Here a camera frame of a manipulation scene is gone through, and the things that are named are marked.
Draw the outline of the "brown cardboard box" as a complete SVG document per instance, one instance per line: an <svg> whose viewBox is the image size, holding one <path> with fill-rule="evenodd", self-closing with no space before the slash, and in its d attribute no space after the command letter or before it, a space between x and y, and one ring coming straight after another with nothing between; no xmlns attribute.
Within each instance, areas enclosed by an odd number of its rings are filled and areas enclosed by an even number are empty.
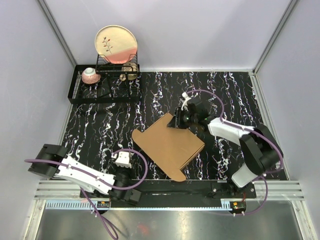
<svg viewBox="0 0 320 240"><path fill-rule="evenodd" d="M183 169L205 147L189 129L167 127L173 116L168 112L145 131L132 131L133 141L173 181L184 182Z"/></svg>

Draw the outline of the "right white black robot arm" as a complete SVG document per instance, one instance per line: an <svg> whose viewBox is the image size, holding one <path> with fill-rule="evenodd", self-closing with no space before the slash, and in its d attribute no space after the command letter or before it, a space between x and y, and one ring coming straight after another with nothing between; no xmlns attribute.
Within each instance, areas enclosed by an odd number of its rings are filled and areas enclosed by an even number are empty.
<svg viewBox="0 0 320 240"><path fill-rule="evenodd" d="M186 94L183 104L174 109L167 127L188 129L192 126L241 148L244 163L221 190L232 198L242 196L249 183L283 161L284 154L266 125L245 126L214 116L209 114L201 100Z"/></svg>

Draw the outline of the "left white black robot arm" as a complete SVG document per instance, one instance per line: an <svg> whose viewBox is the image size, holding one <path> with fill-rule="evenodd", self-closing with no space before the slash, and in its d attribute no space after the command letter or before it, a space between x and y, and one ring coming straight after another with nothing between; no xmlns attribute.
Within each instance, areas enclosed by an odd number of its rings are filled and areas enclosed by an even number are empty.
<svg viewBox="0 0 320 240"><path fill-rule="evenodd" d="M90 168L70 155L60 145L45 144L36 159L26 159L31 166L29 172L44 178L61 178L84 190L92 198L110 198L136 205L141 199L141 191L136 183L130 186L131 151L121 149L111 155L117 167L115 174L103 173Z"/></svg>

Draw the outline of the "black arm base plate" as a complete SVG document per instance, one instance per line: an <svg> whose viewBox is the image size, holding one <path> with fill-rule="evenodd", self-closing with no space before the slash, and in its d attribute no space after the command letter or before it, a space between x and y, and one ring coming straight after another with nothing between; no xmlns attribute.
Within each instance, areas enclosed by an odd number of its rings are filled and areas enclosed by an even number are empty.
<svg viewBox="0 0 320 240"><path fill-rule="evenodd" d="M173 180L144 180L141 184L129 190L111 189L106 194L97 190L93 193L88 192L90 198L111 197L115 200L124 199L125 194L133 193L134 195L197 195L213 199L254 199L256 190L252 183L245 187L238 188L230 180L186 180L176 182Z"/></svg>

